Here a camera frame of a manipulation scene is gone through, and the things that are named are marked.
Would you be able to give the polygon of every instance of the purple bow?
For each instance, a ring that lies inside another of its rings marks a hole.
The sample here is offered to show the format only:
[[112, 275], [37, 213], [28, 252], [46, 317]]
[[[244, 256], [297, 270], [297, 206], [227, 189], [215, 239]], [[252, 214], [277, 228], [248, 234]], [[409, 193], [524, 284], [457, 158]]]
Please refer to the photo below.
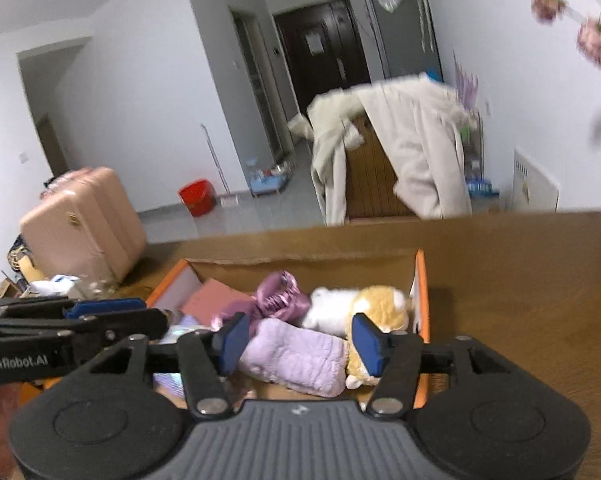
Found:
[[235, 313], [244, 312], [250, 317], [249, 335], [256, 334], [258, 323], [267, 317], [289, 322], [303, 317], [311, 301], [298, 288], [296, 278], [287, 271], [274, 272], [260, 284], [251, 301], [233, 301], [212, 320], [212, 328], [220, 329]]

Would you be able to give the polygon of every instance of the tiled floor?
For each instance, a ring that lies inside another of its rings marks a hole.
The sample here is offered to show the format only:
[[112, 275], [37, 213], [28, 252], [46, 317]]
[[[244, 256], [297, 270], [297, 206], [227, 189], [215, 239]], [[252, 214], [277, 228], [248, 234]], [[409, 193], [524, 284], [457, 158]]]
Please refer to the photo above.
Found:
[[141, 213], [149, 243], [323, 225], [306, 144], [297, 146], [296, 159], [296, 171], [281, 194], [242, 198], [234, 207], [217, 205], [200, 218], [192, 218], [183, 205]]

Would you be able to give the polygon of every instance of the wooden table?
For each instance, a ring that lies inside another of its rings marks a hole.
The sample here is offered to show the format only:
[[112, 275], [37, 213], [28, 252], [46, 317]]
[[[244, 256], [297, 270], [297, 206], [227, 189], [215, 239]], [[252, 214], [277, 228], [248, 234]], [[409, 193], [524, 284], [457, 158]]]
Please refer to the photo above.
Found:
[[161, 244], [123, 292], [148, 295], [181, 257], [424, 248], [434, 341], [467, 333], [583, 407], [579, 479], [601, 480], [601, 213], [498, 215], [271, 232]]

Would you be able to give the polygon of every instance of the gray refrigerator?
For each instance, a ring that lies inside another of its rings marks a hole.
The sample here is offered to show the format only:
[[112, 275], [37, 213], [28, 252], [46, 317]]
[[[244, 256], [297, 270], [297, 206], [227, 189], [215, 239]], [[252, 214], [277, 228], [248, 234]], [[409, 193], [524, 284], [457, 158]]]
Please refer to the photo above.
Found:
[[442, 82], [428, 1], [401, 0], [391, 11], [381, 4], [381, 0], [366, 2], [385, 78], [425, 72]]

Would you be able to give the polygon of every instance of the red bucket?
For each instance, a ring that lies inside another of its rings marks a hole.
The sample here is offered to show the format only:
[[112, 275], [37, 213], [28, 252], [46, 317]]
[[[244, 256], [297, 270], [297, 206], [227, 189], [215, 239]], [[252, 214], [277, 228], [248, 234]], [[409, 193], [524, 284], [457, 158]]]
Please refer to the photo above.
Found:
[[208, 180], [197, 180], [183, 187], [178, 195], [194, 217], [209, 213], [216, 205], [214, 188]]

